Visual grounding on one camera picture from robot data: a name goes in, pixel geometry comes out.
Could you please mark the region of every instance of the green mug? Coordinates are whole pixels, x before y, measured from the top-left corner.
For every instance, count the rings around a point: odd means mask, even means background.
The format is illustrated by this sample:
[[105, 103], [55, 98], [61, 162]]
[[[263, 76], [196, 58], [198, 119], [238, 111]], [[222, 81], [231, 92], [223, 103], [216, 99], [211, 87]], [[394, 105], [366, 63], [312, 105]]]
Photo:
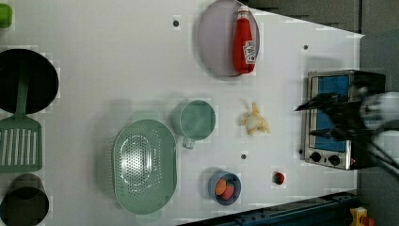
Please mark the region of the green mug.
[[12, 8], [7, 4], [0, 4], [0, 28], [8, 28], [12, 23]]
[[184, 137], [183, 146], [187, 149], [193, 149], [196, 140], [210, 136], [215, 123], [215, 111], [204, 101], [178, 105], [172, 120], [173, 129], [176, 134]]

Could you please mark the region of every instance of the blue bowl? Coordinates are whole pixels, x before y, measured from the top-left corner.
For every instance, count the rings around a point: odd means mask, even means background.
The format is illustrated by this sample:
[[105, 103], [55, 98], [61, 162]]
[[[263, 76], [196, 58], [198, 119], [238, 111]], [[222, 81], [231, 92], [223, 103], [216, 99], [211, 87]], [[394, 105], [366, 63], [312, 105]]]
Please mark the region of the blue bowl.
[[[221, 179], [221, 178], [225, 179], [227, 182], [230, 182], [234, 185], [234, 193], [232, 194], [232, 197], [226, 201], [223, 200], [220, 196], [215, 194], [216, 184], [219, 181], [219, 179]], [[233, 173], [229, 173], [226, 171], [217, 172], [209, 179], [208, 192], [209, 192], [209, 195], [211, 196], [211, 198], [214, 199], [215, 201], [217, 201], [219, 204], [231, 205], [240, 196], [240, 193], [241, 193], [240, 179], [237, 177], [237, 175], [235, 175]]]

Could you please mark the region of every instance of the green colander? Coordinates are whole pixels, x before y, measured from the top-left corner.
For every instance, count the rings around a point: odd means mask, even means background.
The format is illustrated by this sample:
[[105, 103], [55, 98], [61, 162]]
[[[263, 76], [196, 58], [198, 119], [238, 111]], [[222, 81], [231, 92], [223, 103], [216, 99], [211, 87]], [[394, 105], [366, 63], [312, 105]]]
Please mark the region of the green colander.
[[137, 112], [114, 145], [114, 187], [126, 210], [147, 215], [161, 209], [176, 188], [176, 143], [154, 112]]

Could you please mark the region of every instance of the bottle cap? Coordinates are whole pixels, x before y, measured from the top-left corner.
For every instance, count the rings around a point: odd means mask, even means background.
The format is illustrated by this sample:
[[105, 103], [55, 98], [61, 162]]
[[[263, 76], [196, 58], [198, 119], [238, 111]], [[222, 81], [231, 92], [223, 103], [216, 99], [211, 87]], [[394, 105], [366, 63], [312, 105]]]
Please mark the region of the bottle cap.
[[247, 7], [247, 6], [245, 6], [245, 5], [243, 5], [243, 6], [241, 6], [239, 9], [238, 9], [238, 11], [240, 12], [240, 11], [249, 11], [249, 8]]

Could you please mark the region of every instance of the green spatula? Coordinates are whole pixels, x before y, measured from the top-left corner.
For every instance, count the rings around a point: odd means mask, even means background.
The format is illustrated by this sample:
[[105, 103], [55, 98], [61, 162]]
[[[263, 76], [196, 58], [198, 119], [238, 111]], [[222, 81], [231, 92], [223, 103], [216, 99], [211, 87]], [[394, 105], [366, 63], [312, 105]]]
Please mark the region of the green spatula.
[[15, 115], [0, 121], [0, 172], [37, 171], [42, 167], [41, 125], [25, 115], [29, 63], [19, 67]]

